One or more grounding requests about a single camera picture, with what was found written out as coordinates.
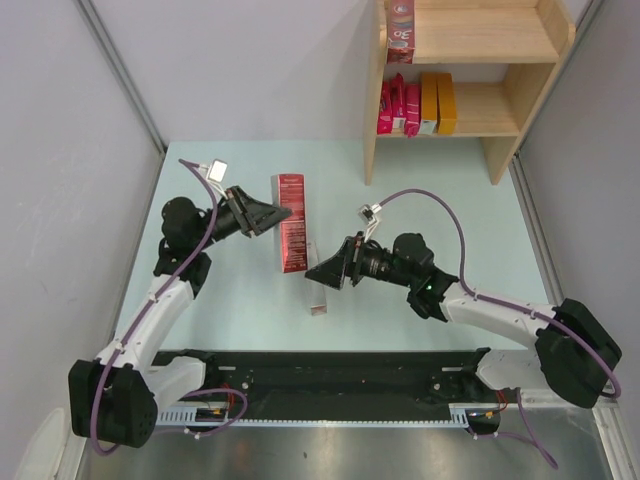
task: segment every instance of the purple cable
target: purple cable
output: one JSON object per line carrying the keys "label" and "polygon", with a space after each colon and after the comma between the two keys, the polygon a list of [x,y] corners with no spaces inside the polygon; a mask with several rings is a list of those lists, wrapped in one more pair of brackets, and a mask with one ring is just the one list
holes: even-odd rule
{"label": "purple cable", "polygon": [[187,393],[182,398],[199,397],[200,395],[212,395],[214,393],[231,393],[233,395],[236,395],[237,397],[240,397],[240,399],[242,400],[242,409],[240,410],[240,413],[238,413],[238,415],[233,417],[227,423],[224,423],[219,427],[216,427],[214,430],[211,430],[210,432],[198,433],[198,432],[192,432],[188,429],[187,429],[188,432],[185,432],[184,429],[180,429],[180,428],[166,428],[166,429],[158,430],[154,433],[158,435],[164,434],[164,433],[191,433],[194,436],[200,435],[200,437],[210,437],[211,435],[216,435],[218,433],[224,432],[227,428],[229,428],[231,425],[233,425],[238,420],[240,420],[245,414],[245,412],[247,411],[247,408],[249,407],[249,401],[247,400],[247,396],[244,393],[242,393],[240,390],[235,390],[233,388],[210,388],[207,390],[196,390],[195,392]]}
{"label": "purple cable", "polygon": [[[458,237],[460,238],[460,285],[462,286],[463,290],[468,295],[470,295],[470,296],[472,296],[472,297],[474,297],[474,298],[476,298],[478,300],[482,300],[484,302],[492,303],[494,305],[499,305],[499,306],[502,306],[502,307],[510,308],[512,310],[515,310],[515,311],[520,312],[520,313],[524,313],[526,315],[533,315],[535,318],[537,318],[539,320],[543,320],[543,321],[549,323],[550,325],[554,326],[558,330],[562,331],[565,335],[567,335],[572,340],[574,340],[578,345],[580,345],[596,361],[598,366],[605,372],[607,377],[609,377],[609,380],[611,381],[611,384],[613,385],[613,389],[614,389],[614,392],[613,392],[613,394],[611,396],[613,398],[620,397],[620,394],[622,393],[622,389],[620,387],[620,382],[618,381],[618,379],[615,376],[615,374],[613,373],[613,371],[609,368],[609,366],[602,359],[602,357],[600,357],[600,355],[598,355],[598,352],[596,352],[591,347],[591,345],[589,345],[587,342],[585,342],[578,334],[576,334],[573,330],[568,328],[566,325],[564,325],[563,323],[559,322],[558,320],[556,320],[554,318],[549,317],[548,315],[545,315],[545,314],[540,313],[540,312],[536,312],[534,309],[531,309],[531,308],[528,308],[528,307],[525,307],[525,306],[522,306],[522,305],[518,305],[517,303],[508,302],[506,300],[490,297],[490,296],[484,295],[484,294],[477,294],[476,295],[476,292],[474,292],[473,289],[469,287],[469,285],[467,284],[467,280],[465,278],[464,268],[465,268],[465,263],[466,263],[466,258],[467,258],[467,244],[466,244],[466,241],[465,241],[465,238],[464,238],[464,232],[462,231],[462,225],[460,224],[460,221],[458,220],[458,217],[456,216],[455,212],[451,209],[451,207],[447,204],[447,202],[445,202],[442,198],[440,198],[435,193],[431,193],[431,192],[428,192],[426,190],[422,190],[422,189],[419,189],[419,188],[408,188],[406,190],[401,190],[399,192],[394,193],[393,195],[388,196],[387,198],[382,200],[379,203],[379,205],[380,205],[380,207],[384,207],[390,201],[392,201],[392,200],[394,200],[394,199],[396,199],[398,197],[401,197],[402,195],[406,195],[408,193],[418,193],[420,195],[426,195],[427,197],[432,198],[433,200],[438,202],[447,211],[447,213],[451,217],[451,220],[453,220],[453,223],[456,226],[456,230],[458,231]],[[540,444],[540,442],[536,438],[535,434],[533,433],[533,429],[531,428],[531,425],[529,424],[529,421],[527,420],[527,417],[525,416],[524,409],[522,407],[522,398],[520,396],[520,389],[519,388],[517,389],[516,393],[517,393],[517,398],[518,398],[518,409],[520,410],[520,416],[522,417],[522,421],[524,422],[524,425],[527,428],[527,431],[529,432],[529,435],[531,436],[531,439],[528,439],[527,437],[524,437],[523,435],[520,435],[518,433],[510,433],[510,432],[498,433],[497,436],[498,437],[514,438],[514,439],[523,441],[525,443],[529,443],[530,445],[533,445],[534,447],[536,447],[538,449],[538,451],[544,457],[544,459],[547,461],[547,463],[549,463],[549,465],[551,465],[552,468],[557,469],[558,468],[558,463],[551,456],[551,454],[547,450],[545,450],[544,447],[542,447],[542,445]],[[494,436],[494,435],[476,435],[476,438],[497,438],[497,437]]]}
{"label": "purple cable", "polygon": [[[211,197],[211,202],[213,204],[213,209],[212,209],[212,213],[211,213],[211,220],[209,221],[209,225],[207,225],[207,230],[206,230],[204,236],[202,237],[202,239],[200,240],[200,243],[198,243],[198,245],[193,250],[193,252],[191,252],[191,255],[189,255],[187,257],[187,259],[184,262],[182,262],[182,264],[178,267],[178,269],[174,272],[174,274],[171,275],[171,277],[169,277],[169,279],[155,292],[154,296],[155,296],[156,299],[159,298],[164,292],[167,291],[167,289],[171,286],[173,281],[180,276],[180,274],[184,271],[184,269],[187,268],[191,264],[193,259],[196,258],[198,256],[198,254],[202,251],[202,249],[204,248],[205,244],[207,243],[207,241],[209,240],[209,238],[211,237],[211,235],[213,233],[213,228],[214,228],[215,223],[216,223],[216,217],[218,215],[218,203],[216,201],[216,196],[213,193],[213,189],[209,186],[207,181],[204,178],[202,178],[202,176],[198,172],[199,165],[197,163],[188,162],[188,161],[183,160],[183,159],[178,160],[178,162],[180,162],[182,165],[184,165],[186,168],[188,168],[189,171],[198,179],[198,181],[205,188],[205,190],[207,191],[207,193]],[[138,313],[138,315],[136,316],[135,320],[133,321],[133,323],[131,324],[129,329],[126,331],[126,333],[122,337],[122,341],[120,343],[122,344],[123,348],[127,345],[129,340],[131,339],[131,336],[134,334],[134,332],[136,331],[136,329],[138,328],[138,326],[142,322],[142,319],[149,312],[149,310],[151,310],[151,307],[154,304],[155,304],[155,302],[153,300],[149,300],[142,307],[142,309],[140,310],[140,313]],[[111,368],[113,367],[113,364],[115,363],[115,361],[118,358],[118,355],[120,355],[120,353],[121,353],[120,350],[115,350],[113,352],[113,354],[111,355],[111,357],[109,358],[109,360],[107,361],[107,364],[105,365],[104,370],[102,371],[102,375],[100,376],[100,380],[98,381],[98,386],[96,387],[96,394],[95,394],[95,397],[93,399],[93,405],[91,406],[91,420],[90,420],[90,423],[89,423],[89,434],[90,434],[89,436],[90,436],[90,439],[91,439],[91,445],[92,445],[93,449],[100,456],[110,455],[113,452],[115,452],[116,449],[118,448],[118,445],[113,445],[112,447],[110,447],[110,448],[105,450],[100,446],[100,443],[98,441],[98,412],[100,411],[100,402],[102,400],[102,393],[104,391],[104,386],[107,383],[107,378],[109,377],[109,372],[111,372]],[[241,413],[244,414],[245,410],[246,410],[246,405],[243,408]]]}

